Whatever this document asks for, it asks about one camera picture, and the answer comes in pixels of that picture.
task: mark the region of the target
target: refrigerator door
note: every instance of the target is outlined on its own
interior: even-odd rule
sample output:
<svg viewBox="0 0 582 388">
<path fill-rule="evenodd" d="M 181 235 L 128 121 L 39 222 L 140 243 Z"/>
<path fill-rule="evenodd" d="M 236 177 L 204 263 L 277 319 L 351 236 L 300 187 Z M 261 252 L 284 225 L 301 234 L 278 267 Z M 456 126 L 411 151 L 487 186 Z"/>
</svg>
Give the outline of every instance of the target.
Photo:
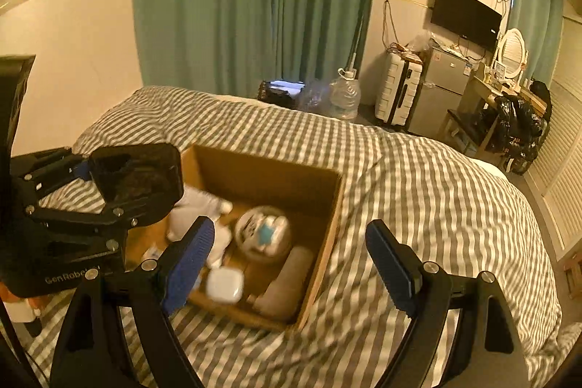
<svg viewBox="0 0 582 388">
<path fill-rule="evenodd" d="M 456 110 L 461 102 L 461 96 L 425 81 L 418 93 L 414 111 L 408 117 L 408 132 L 436 138 L 445 119 L 446 110 Z"/>
<path fill-rule="evenodd" d="M 426 72 L 424 81 L 457 94 L 463 94 L 469 80 L 470 69 L 464 60 L 455 55 L 433 49 Z"/>
</svg>

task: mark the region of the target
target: blue gripper pad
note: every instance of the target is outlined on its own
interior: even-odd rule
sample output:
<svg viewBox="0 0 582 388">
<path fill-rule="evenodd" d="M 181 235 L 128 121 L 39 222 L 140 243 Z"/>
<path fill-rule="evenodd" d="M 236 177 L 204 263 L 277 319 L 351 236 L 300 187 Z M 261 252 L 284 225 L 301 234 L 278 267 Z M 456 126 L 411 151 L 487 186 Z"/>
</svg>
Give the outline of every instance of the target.
<svg viewBox="0 0 582 388">
<path fill-rule="evenodd" d="M 173 242 L 158 259 L 158 283 L 164 290 L 162 310 L 169 316 L 186 298 L 214 245 L 214 223 L 199 217 L 182 240 Z"/>
<path fill-rule="evenodd" d="M 418 309 L 416 295 L 423 282 L 421 261 L 408 245 L 398 243 L 380 219 L 366 227 L 366 248 L 394 306 L 414 317 Z"/>
</svg>

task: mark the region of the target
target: striped bedding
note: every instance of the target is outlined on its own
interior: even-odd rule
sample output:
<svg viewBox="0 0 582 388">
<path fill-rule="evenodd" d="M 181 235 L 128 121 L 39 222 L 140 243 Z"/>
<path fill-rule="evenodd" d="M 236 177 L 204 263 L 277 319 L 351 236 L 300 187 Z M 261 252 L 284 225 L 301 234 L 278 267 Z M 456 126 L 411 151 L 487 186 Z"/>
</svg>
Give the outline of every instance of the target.
<svg viewBox="0 0 582 388">
<path fill-rule="evenodd" d="M 89 127 L 73 150 L 162 141 L 181 151 L 197 143 L 334 168 L 345 176 L 337 242 L 301 332 L 249 329 L 190 306 L 173 315 L 172 326 L 207 387 L 374 386 L 408 324 L 366 252 L 364 229 L 377 218 L 421 260 L 458 275 L 497 275 L 532 386 L 555 372 L 582 329 L 560 329 L 552 268 L 524 196 L 443 144 L 201 92 L 147 87 Z M 75 181 L 45 205 L 98 211 L 103 201 L 92 183 Z M 52 300 L 42 334 L 27 347 L 45 373 L 71 294 Z M 122 316 L 139 380 L 155 386 L 131 311 L 123 309 Z M 457 317 L 449 312 L 427 386 L 440 380 Z"/>
</svg>

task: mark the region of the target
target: large water bottle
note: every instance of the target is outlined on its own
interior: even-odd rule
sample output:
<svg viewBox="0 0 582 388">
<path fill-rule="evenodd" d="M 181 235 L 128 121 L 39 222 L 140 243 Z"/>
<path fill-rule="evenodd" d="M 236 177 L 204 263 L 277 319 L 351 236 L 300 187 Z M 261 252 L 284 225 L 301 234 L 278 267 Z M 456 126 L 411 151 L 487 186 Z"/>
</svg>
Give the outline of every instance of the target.
<svg viewBox="0 0 582 388">
<path fill-rule="evenodd" d="M 355 56 L 351 59 L 350 68 L 347 71 L 340 68 L 339 78 L 330 84 L 330 117 L 350 121 L 358 115 L 362 91 L 356 79 Z"/>
</svg>

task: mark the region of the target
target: flat screen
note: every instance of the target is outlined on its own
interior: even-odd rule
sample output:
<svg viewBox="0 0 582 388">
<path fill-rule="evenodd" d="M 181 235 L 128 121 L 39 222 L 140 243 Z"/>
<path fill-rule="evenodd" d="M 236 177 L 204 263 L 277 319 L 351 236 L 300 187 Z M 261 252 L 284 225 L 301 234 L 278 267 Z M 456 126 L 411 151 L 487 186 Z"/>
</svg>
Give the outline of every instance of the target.
<svg viewBox="0 0 582 388">
<path fill-rule="evenodd" d="M 478 0 L 435 0 L 431 22 L 492 52 L 501 14 Z"/>
</svg>

